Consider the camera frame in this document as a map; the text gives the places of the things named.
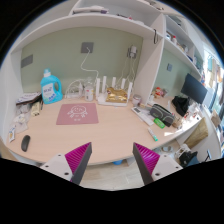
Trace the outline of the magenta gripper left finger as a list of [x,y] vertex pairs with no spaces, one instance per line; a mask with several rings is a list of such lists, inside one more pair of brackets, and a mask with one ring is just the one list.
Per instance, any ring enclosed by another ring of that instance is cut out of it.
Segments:
[[86,143],[67,154],[55,155],[41,169],[79,185],[91,154],[92,144]]

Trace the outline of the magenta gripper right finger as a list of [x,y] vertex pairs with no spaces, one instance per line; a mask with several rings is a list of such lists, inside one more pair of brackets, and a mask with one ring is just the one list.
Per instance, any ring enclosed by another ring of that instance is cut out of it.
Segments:
[[138,143],[133,144],[133,155],[145,185],[182,169],[169,155],[159,155]]

